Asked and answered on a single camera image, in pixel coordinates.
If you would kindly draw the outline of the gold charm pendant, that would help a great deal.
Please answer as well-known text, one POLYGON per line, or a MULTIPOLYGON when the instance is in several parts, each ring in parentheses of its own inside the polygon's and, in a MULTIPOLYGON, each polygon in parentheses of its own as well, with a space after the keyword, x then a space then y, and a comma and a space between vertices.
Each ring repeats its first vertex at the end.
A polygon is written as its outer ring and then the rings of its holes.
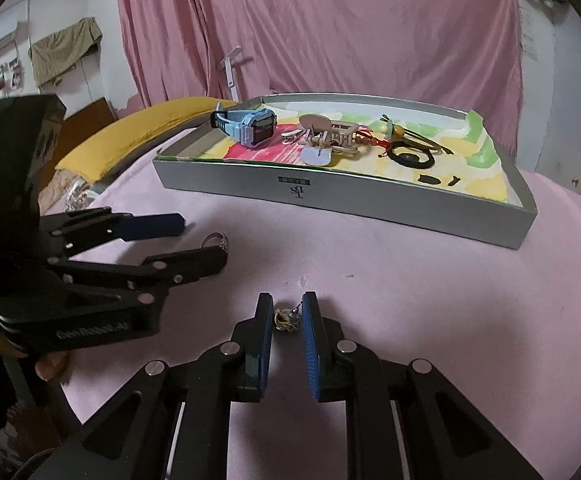
POLYGON ((301 330, 302 304, 296 304, 292 308, 277 308, 274 311, 274 327, 284 334, 296 334, 301 330))

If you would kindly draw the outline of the blue smart watch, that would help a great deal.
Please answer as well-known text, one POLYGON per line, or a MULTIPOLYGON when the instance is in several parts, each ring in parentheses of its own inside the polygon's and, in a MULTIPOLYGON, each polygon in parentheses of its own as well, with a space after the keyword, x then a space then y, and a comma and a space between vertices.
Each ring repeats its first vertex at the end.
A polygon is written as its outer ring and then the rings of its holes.
POLYGON ((277 117, 272 110, 235 110, 221 104, 210 114, 212 128, 245 148, 258 148, 274 136, 277 117))

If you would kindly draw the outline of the white polka dot hair clip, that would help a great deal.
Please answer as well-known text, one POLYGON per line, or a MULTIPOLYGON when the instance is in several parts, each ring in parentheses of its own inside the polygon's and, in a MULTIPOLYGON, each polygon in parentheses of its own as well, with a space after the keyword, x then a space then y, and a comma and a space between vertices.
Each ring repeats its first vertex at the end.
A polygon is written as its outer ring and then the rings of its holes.
POLYGON ((282 143, 292 144, 298 142, 307 132, 304 128, 296 128, 282 133, 282 143))

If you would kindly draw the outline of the beige hair claw clip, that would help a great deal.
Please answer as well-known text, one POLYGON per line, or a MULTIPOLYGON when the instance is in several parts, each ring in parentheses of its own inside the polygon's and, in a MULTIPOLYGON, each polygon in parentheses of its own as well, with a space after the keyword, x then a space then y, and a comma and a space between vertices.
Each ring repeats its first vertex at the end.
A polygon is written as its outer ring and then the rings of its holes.
POLYGON ((336 157, 356 158, 359 148, 355 135, 359 124, 355 122, 334 122, 319 114, 303 114, 299 125, 290 130, 304 128, 305 135, 296 143, 300 144, 300 160, 312 167, 330 166, 336 157))

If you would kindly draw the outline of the grey jewelry tray box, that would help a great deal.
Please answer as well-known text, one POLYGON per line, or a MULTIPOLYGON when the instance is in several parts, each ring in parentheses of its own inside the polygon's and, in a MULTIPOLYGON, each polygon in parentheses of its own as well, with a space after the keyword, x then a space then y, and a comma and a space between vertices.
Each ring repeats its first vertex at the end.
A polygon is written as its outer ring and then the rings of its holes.
POLYGON ((355 214, 511 249, 521 246, 537 216, 529 186, 473 110, 341 93, 258 96, 240 104, 263 108, 278 120, 266 145, 248 150, 205 122, 156 156, 162 185, 355 214), (303 114, 355 122, 378 141, 393 120, 442 148, 397 146, 387 155, 380 144, 363 144, 356 158, 307 166, 301 145, 283 145, 281 137, 303 114))

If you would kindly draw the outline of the floral pillow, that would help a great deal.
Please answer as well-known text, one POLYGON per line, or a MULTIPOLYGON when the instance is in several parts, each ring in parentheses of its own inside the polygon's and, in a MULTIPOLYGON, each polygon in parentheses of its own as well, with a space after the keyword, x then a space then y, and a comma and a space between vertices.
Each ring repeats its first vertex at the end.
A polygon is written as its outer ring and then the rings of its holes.
POLYGON ((56 170, 39 193, 40 214, 45 216, 89 208, 105 188, 106 184, 90 183, 70 170, 56 170))

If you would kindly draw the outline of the yellow pillow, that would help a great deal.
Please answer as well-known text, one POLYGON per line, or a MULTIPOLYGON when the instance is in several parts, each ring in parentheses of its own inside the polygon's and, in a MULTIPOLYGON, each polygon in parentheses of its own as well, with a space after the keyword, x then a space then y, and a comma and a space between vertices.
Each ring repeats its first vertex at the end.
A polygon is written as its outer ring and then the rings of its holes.
POLYGON ((149 151, 149 144, 160 143, 169 132, 186 129, 187 122, 207 116, 221 104, 236 105, 235 101, 187 96, 139 110, 108 125, 79 144, 55 166, 68 170, 85 181, 94 183, 119 171, 134 156, 149 151))

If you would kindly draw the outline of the wooden headboard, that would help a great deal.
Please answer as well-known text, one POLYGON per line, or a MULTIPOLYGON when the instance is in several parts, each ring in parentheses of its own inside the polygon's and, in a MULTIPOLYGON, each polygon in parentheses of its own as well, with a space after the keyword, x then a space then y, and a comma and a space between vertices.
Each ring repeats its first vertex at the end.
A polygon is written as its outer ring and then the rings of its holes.
POLYGON ((108 102, 98 99, 66 118, 54 148, 51 160, 46 164, 40 189, 53 179, 58 162, 90 136, 116 121, 108 102))

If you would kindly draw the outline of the pink blanket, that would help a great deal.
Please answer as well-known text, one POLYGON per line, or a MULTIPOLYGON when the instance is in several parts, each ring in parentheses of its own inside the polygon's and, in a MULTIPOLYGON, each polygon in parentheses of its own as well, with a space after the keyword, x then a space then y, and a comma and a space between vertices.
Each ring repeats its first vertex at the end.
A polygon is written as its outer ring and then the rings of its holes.
POLYGON ((330 211, 168 190, 144 156, 100 205, 179 212, 186 233, 108 244, 91 259, 135 264, 222 232, 228 264, 172 289, 158 335, 74 353, 66 397, 87 419, 148 361, 190 362, 228 340, 261 292, 280 308, 315 292, 347 336, 390 361, 429 360, 544 478, 569 479, 581 467, 581 196, 539 174, 525 180, 539 212, 522 246, 508 250, 330 211))

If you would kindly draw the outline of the olive cloth hanging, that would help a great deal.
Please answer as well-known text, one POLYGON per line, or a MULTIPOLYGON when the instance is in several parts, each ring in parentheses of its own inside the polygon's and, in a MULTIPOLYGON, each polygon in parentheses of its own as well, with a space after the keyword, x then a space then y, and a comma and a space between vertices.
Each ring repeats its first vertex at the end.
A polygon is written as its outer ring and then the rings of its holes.
POLYGON ((28 55, 38 88, 54 84, 85 56, 98 51, 103 33, 92 16, 30 44, 28 55))

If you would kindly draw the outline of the pink curtain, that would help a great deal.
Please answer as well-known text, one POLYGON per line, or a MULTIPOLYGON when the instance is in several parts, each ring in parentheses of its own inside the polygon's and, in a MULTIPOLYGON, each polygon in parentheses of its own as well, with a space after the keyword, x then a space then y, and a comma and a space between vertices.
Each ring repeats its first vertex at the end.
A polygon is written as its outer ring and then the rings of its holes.
POLYGON ((522 102, 517 0, 118 0, 142 102, 340 92, 476 110, 509 154, 522 102))

